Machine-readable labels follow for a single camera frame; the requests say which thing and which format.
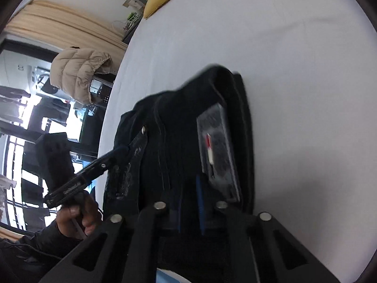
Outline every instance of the white bed sheet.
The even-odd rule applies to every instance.
[[[271,212],[354,282],[377,248],[376,61],[376,31],[355,0],[172,0],[131,40],[99,153],[143,97],[212,63],[238,71],[253,120],[255,213]]]

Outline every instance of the silver bolt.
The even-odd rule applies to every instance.
[[[228,204],[225,201],[217,201],[216,207],[218,209],[226,209],[228,207]]]
[[[156,202],[154,204],[154,207],[155,207],[155,209],[164,209],[164,208],[166,208],[166,203],[162,202],[162,201]]]
[[[119,214],[112,215],[111,218],[110,218],[110,221],[111,221],[112,223],[118,223],[118,222],[121,222],[121,221],[122,221],[122,216],[119,215]]]
[[[263,221],[270,221],[272,219],[272,216],[270,213],[264,212],[264,213],[260,213],[259,218],[262,219]]]

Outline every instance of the beige puffer jacket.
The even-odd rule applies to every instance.
[[[114,73],[111,57],[95,49],[69,48],[52,61],[50,82],[81,104],[92,104],[90,84],[94,73]]]

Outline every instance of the person's hand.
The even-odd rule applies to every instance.
[[[80,206],[61,208],[56,215],[56,223],[60,233],[67,237],[82,239],[71,219],[80,215]],[[82,210],[82,225],[84,232],[89,235],[101,223],[101,213],[98,211],[98,203],[91,196],[85,198],[85,209]]]

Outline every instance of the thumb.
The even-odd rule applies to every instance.
[[[78,205],[69,208],[61,208],[56,215],[56,222],[66,223],[72,218],[76,218],[80,214],[80,207]]]

